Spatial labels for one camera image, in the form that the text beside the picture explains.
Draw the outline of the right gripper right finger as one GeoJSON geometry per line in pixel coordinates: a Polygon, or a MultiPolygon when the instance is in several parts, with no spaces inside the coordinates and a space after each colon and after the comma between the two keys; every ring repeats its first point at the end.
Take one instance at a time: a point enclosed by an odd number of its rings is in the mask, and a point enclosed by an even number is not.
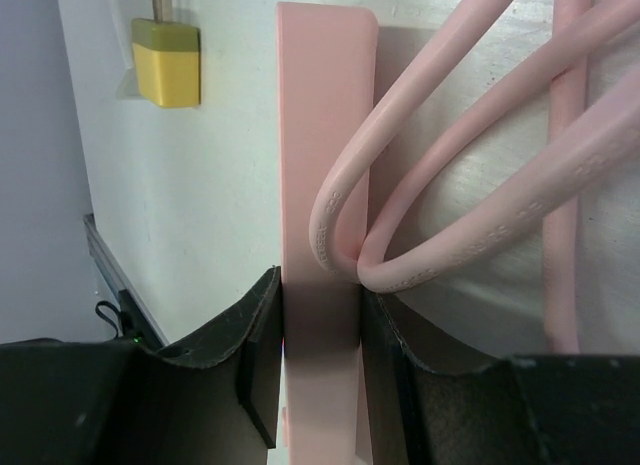
{"type": "Polygon", "coordinates": [[[393,296],[364,291],[361,343],[377,464],[635,464],[639,360],[487,356],[393,296]]]}

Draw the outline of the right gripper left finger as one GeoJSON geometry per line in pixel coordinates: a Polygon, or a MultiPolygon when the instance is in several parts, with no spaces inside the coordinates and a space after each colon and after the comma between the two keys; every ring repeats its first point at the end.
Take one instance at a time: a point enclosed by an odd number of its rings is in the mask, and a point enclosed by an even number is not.
{"type": "Polygon", "coordinates": [[[153,351],[131,339],[1,348],[5,464],[263,464],[276,445],[281,272],[153,351]]]}

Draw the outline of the yellow USB charger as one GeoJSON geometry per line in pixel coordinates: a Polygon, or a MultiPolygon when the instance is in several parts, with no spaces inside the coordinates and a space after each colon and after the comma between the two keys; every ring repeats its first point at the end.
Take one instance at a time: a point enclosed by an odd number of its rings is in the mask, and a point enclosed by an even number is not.
{"type": "Polygon", "coordinates": [[[200,29],[173,17],[172,0],[151,0],[153,16],[131,21],[140,95],[161,108],[201,103],[200,29]]]}

